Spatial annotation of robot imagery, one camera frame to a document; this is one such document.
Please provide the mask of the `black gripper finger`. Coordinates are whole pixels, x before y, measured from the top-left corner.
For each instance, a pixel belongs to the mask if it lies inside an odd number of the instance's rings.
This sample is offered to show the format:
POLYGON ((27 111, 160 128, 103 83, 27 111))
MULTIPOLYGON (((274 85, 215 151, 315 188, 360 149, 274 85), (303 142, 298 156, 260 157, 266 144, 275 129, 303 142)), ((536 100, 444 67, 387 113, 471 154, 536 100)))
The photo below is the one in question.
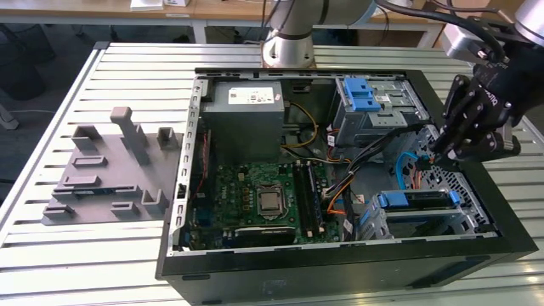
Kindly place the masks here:
POLYGON ((464 138, 459 144, 438 150, 438 166, 458 169, 460 162, 483 163, 518 156, 520 152, 522 145, 512 133, 512 126, 503 126, 488 132, 480 140, 464 138))
POLYGON ((475 119, 482 113, 474 110, 478 104, 476 83, 466 75, 456 75, 447 96, 442 117, 444 124, 432 145, 436 157, 463 159, 463 151, 472 145, 471 136, 475 119))

